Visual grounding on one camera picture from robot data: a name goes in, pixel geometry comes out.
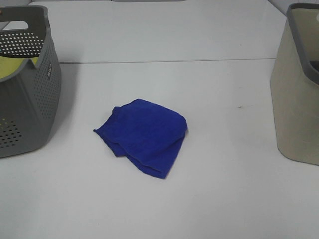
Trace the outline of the blue towel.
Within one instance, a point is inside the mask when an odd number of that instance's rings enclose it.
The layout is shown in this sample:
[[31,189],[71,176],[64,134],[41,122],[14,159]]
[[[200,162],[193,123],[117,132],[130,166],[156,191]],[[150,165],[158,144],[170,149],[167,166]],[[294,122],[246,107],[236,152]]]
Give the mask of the blue towel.
[[173,110],[136,99],[114,107],[93,131],[116,157],[126,157],[143,173],[165,179],[182,146],[187,122]]

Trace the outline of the grey perforated plastic basket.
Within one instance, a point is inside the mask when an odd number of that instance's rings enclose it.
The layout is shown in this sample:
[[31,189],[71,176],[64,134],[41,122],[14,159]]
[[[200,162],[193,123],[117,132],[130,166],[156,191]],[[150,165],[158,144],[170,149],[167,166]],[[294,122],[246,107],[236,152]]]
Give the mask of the grey perforated plastic basket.
[[0,56],[38,57],[33,72],[0,83],[0,155],[8,157],[47,142],[60,98],[61,69],[46,7],[6,6],[0,19],[27,24],[0,32]]

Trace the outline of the beige plastic basket grey rim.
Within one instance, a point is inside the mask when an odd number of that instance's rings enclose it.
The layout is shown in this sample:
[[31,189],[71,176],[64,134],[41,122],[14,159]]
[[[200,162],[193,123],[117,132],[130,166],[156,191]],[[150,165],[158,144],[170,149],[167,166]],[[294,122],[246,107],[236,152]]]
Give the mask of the beige plastic basket grey rim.
[[319,5],[294,3],[271,74],[277,147],[286,158],[319,163]]

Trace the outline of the yellow-green towel in basket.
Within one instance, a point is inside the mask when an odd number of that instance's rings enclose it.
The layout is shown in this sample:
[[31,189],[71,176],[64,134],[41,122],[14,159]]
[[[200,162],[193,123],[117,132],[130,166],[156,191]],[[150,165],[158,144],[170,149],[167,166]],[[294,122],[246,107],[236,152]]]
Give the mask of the yellow-green towel in basket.
[[33,72],[36,67],[38,57],[31,58],[10,58],[0,57],[0,82],[24,76]]

